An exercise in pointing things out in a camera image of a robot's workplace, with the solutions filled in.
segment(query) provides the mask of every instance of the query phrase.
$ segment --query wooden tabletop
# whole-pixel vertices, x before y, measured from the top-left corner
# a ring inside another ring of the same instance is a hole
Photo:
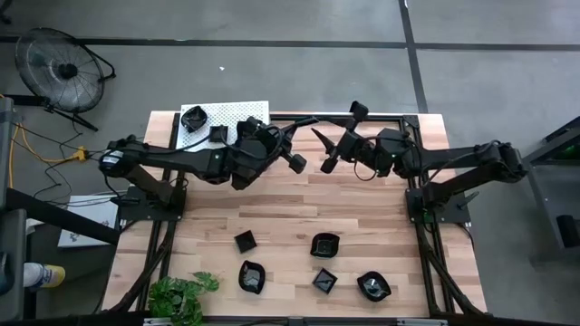
[[[168,146],[174,113],[153,111],[145,141]],[[420,114],[419,120],[426,149],[449,147],[441,115]],[[330,124],[320,123],[316,128],[334,141],[343,134],[343,129]],[[357,132],[374,136],[382,128],[397,126],[364,122]],[[324,148],[309,128],[299,129],[293,144],[294,153],[308,160],[300,175],[280,159],[242,191],[228,183],[211,186],[187,176],[186,212],[178,223],[169,276],[192,279],[191,273],[197,271],[216,274],[219,290],[201,298],[203,312],[209,316],[427,316],[417,238],[405,213],[407,182],[394,174],[362,182],[354,175],[353,165],[345,162],[339,162],[331,175],[320,172]],[[362,165],[357,170],[361,177],[371,175]],[[161,176],[160,169],[148,171]],[[446,172],[436,179],[452,176],[452,171]],[[140,274],[150,229],[151,222],[143,221],[121,235],[103,309],[117,303]],[[441,225],[440,229],[450,274],[485,311],[468,237],[455,225]],[[258,246],[240,254],[234,236],[246,230],[252,230]],[[341,237],[335,258],[321,260],[309,254],[313,236],[321,232]],[[259,295],[243,291],[237,283],[245,260],[266,269],[266,284]],[[328,295],[312,286],[321,267],[338,277]],[[392,295],[382,302],[369,302],[356,285],[356,278],[368,271],[381,273],[391,286]],[[433,279],[443,307],[439,277]]]

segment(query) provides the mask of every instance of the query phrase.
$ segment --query small black bowl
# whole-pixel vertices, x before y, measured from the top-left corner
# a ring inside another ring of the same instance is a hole
[[[234,238],[236,239],[237,248],[241,254],[257,246],[254,235],[252,235],[252,231],[250,230],[245,231],[241,235],[236,235]]]
[[[316,275],[314,281],[312,281],[312,284],[322,292],[328,294],[333,289],[336,280],[338,280],[336,276],[332,275],[330,272],[323,268],[320,270],[318,275]]]
[[[188,133],[198,131],[206,124],[206,121],[208,121],[208,114],[198,105],[187,110],[181,116],[181,125]]]
[[[391,287],[379,273],[368,272],[356,279],[362,294],[372,302],[379,302],[391,295]]]
[[[237,280],[244,291],[260,294],[266,282],[266,271],[261,264],[244,261]]]
[[[340,239],[338,235],[328,233],[315,235],[312,239],[310,254],[318,258],[333,258],[338,254],[338,242]]]

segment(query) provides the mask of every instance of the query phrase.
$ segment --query potted plant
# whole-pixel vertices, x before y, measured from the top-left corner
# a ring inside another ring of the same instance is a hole
[[[201,304],[198,297],[215,292],[219,281],[206,272],[193,273],[195,280],[164,277],[151,286],[149,310],[154,318],[170,318],[174,326],[201,325]]]

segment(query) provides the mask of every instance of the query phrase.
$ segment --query concrete floor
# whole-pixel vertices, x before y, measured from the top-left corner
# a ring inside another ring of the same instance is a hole
[[[407,3],[417,42],[580,43],[575,0]],[[19,0],[8,13],[14,25],[0,26],[0,34],[48,26],[76,36],[404,42],[396,0]],[[104,149],[109,140],[129,133],[142,135],[151,110],[178,110],[182,103],[268,100],[271,110],[340,111],[358,100],[375,112],[417,112],[406,50],[91,48],[115,65],[119,77],[107,83],[99,106],[84,115],[101,131],[87,131],[73,144],[89,149]],[[0,45],[0,91],[26,92],[13,55],[12,44]],[[443,114],[451,146],[500,139],[526,155],[580,112],[575,73],[580,53],[419,51],[418,56],[429,111]],[[57,139],[74,135],[68,122],[38,109],[21,111],[30,129]],[[53,144],[31,141],[42,154],[59,155]],[[16,188],[32,194],[48,185],[42,163],[21,149],[15,159]],[[59,170],[75,195],[106,190],[94,162]],[[124,187],[117,180],[113,185]],[[551,234],[541,226],[527,180],[478,190],[481,195],[469,209],[489,311],[580,323],[578,266],[535,268],[528,260]],[[43,198],[65,193],[61,187]],[[99,266],[108,266],[111,253],[101,255]],[[62,301],[39,313],[91,312],[101,288],[83,284],[99,278],[104,280],[102,273],[67,285],[53,296]]]

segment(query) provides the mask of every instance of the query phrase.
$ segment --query black square bowl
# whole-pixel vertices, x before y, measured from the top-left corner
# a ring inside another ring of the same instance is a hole
[[[318,258],[333,258],[338,254],[338,235],[320,233],[312,239],[310,254]]]
[[[236,239],[237,248],[241,254],[257,246],[252,231],[245,231],[243,234],[236,235],[234,238]]]
[[[330,272],[323,268],[320,270],[318,275],[316,275],[314,281],[312,281],[312,284],[322,292],[328,294],[333,289],[336,280],[338,280],[336,276],[332,275]]]

